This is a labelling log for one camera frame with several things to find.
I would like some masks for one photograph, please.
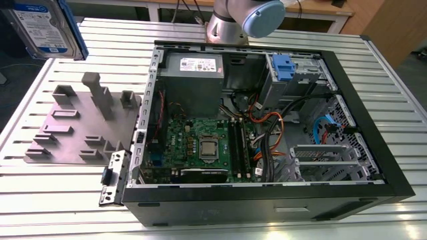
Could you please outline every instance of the sticker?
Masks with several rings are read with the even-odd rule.
[[[261,108],[263,108],[263,105],[261,105],[257,101],[253,103],[253,106],[255,106],[259,110],[261,110]]]
[[[259,167],[255,168],[255,175],[256,176],[261,176],[263,175],[263,169],[261,168],[259,168]]]
[[[351,16],[352,13],[351,12],[344,12],[344,11],[337,11],[336,15],[345,15],[345,16]]]
[[[14,14],[36,47],[47,53],[65,53],[61,32],[51,25],[52,15],[45,6],[14,4]]]
[[[216,72],[215,59],[183,58],[179,64],[179,70],[192,72]]]

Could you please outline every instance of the aluminum slotted table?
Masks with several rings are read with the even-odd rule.
[[[416,196],[340,220],[144,227],[124,207],[99,208],[100,166],[26,164],[24,153],[49,112],[57,85],[87,91],[84,72],[99,72],[111,92],[145,88],[153,41],[204,42],[204,28],[85,18],[87,61],[49,59],[0,135],[0,236],[61,239],[425,239],[427,114],[368,40],[359,36],[276,31],[251,45],[336,53]]]

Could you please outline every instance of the expansion slot bracket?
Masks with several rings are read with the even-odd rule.
[[[100,180],[103,185],[99,198],[100,207],[123,206],[121,197],[127,184],[129,156],[131,154],[125,150],[116,151],[111,155],[109,164],[104,169]]]

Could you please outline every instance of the cpu socket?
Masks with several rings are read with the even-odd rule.
[[[207,164],[219,159],[219,140],[216,138],[199,138],[199,158]]]

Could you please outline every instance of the ram slot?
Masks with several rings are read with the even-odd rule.
[[[245,158],[245,142],[244,142],[244,132],[240,122],[233,124],[235,138],[236,138],[236,149],[237,149],[237,159],[241,174],[247,174],[247,158]]]
[[[251,163],[249,163],[249,150],[248,150],[248,141],[247,141],[247,126],[245,122],[241,120],[240,121],[241,125],[241,139],[243,139],[243,150],[244,150],[244,169],[243,171],[245,172],[245,177],[251,177]]]
[[[239,155],[237,155],[237,145],[236,145],[236,133],[235,133],[235,123],[228,122],[228,149],[231,156],[231,170],[232,175],[237,176],[240,174],[240,165],[239,165]]]

